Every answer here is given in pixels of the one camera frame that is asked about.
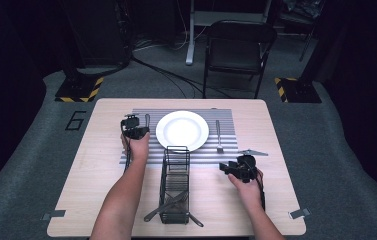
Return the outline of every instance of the person's right hand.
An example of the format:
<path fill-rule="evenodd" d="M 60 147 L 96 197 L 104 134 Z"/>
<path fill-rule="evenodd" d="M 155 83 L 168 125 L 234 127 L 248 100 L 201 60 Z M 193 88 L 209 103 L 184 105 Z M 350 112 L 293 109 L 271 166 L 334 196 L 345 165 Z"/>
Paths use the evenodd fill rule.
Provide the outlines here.
<path fill-rule="evenodd" d="M 257 170 L 257 179 L 263 184 L 261 176 L 263 173 Z M 238 195 L 241 198 L 244 207 L 247 209 L 262 208 L 262 200 L 260 196 L 260 189 L 256 180 L 251 180 L 248 183 L 243 183 L 240 179 L 236 178 L 232 174 L 228 174 L 229 180 L 234 184 L 238 190 Z"/>
<path fill-rule="evenodd" d="M 149 152 L 149 145 L 148 142 L 150 140 L 150 132 L 147 132 L 145 136 L 139 140 L 130 139 L 125 137 L 123 134 L 120 135 L 120 139 L 122 140 L 123 147 L 125 148 L 125 154 L 127 153 L 127 146 L 125 139 L 129 142 L 131 148 L 131 158 L 132 161 L 137 160 L 147 160 L 148 159 L 148 152 Z"/>

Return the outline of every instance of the forearm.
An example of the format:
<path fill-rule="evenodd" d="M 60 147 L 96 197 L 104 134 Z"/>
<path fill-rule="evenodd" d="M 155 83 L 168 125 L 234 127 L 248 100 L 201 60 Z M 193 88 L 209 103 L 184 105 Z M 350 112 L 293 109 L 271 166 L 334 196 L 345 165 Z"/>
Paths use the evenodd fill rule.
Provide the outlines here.
<path fill-rule="evenodd" d="M 146 159 L 135 160 L 107 194 L 91 239 L 130 239 L 144 180 Z"/>
<path fill-rule="evenodd" d="M 247 211 L 256 240 L 285 239 L 259 204 Z"/>

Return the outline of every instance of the chair leg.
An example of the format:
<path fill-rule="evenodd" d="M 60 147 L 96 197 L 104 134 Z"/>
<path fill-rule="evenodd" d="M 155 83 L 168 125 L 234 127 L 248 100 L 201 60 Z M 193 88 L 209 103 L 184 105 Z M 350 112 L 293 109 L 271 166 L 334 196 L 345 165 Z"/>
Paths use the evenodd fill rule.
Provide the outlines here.
<path fill-rule="evenodd" d="M 254 99 L 257 99 L 257 96 L 259 95 L 260 84 L 262 84 L 262 78 L 263 78 L 263 72 L 259 76 L 259 80 L 257 82 L 257 87 L 256 87 L 256 92 L 254 93 Z"/>
<path fill-rule="evenodd" d="M 306 44 L 304 45 L 303 52 L 301 53 L 299 61 L 303 61 L 304 54 L 306 53 L 307 48 L 309 47 L 310 40 L 312 39 L 313 32 L 315 31 L 315 28 L 312 29 L 309 35 L 307 35 Z"/>
<path fill-rule="evenodd" d="M 206 82 L 207 82 L 207 68 L 204 69 L 204 76 L 203 76 L 203 99 L 206 98 Z"/>

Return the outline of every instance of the black wire utensil holder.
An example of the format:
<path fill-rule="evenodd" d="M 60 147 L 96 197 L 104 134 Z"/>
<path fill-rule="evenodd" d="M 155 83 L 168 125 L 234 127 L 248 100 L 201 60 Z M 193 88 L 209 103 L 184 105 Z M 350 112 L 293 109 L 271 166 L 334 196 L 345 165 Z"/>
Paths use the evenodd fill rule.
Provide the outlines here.
<path fill-rule="evenodd" d="M 187 224 L 191 218 L 198 226 L 204 226 L 189 212 L 189 171 L 188 148 L 168 146 L 163 154 L 159 207 L 147 214 L 144 221 L 159 214 L 164 224 Z"/>

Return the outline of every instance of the wooden tabletop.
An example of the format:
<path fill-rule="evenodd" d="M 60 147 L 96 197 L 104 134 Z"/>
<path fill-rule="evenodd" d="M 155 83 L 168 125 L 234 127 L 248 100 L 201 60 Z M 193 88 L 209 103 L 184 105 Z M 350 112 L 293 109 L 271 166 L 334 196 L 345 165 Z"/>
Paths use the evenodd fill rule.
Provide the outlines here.
<path fill-rule="evenodd" d="M 52 237 L 90 236 L 102 202 L 123 173 L 120 121 L 134 108 L 231 109 L 239 150 L 253 149 L 269 156 L 255 156 L 264 173 L 266 212 L 283 235 L 302 235 L 302 218 L 289 212 L 299 204 L 279 146 L 266 103 L 240 99 L 100 99 L 97 101 L 75 156 L 56 210 L 63 217 L 51 218 Z M 235 187 L 218 165 L 191 165 L 190 212 L 203 224 L 162 224 L 146 214 L 158 207 L 161 167 L 147 165 L 141 201 L 132 231 L 134 237 L 204 237 L 253 235 L 248 216 Z"/>

